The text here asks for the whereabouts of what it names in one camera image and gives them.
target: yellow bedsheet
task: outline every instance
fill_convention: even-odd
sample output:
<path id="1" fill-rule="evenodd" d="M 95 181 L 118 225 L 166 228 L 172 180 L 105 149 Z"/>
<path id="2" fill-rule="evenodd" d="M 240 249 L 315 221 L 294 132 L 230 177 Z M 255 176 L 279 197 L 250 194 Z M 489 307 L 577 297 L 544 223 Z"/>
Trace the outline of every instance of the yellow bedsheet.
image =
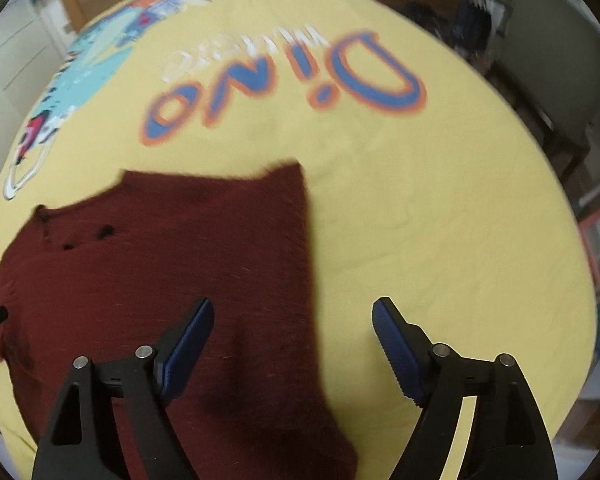
<path id="1" fill-rule="evenodd" d="M 250 176 L 294 158 L 322 383 L 358 478 L 389 477 L 419 412 L 376 341 L 380 296 L 463 355 L 513 354 L 557 431 L 595 336 L 582 245 L 535 142 L 446 47 L 371 0 L 132 0 L 71 50 L 0 176 L 0 256 L 37 204 L 122 169 Z M 4 365 L 0 428 L 28 478 L 35 446 Z"/>

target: gray chair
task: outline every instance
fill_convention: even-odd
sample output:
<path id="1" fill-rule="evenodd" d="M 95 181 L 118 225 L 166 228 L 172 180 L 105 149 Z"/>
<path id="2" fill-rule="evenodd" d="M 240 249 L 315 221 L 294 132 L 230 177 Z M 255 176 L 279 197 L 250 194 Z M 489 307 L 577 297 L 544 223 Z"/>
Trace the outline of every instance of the gray chair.
<path id="1" fill-rule="evenodd" d="M 585 132 L 600 106 L 599 31 L 567 0 L 517 0 L 486 78 L 494 76 L 542 126 L 547 157 L 571 155 L 558 175 L 565 183 L 589 153 Z"/>

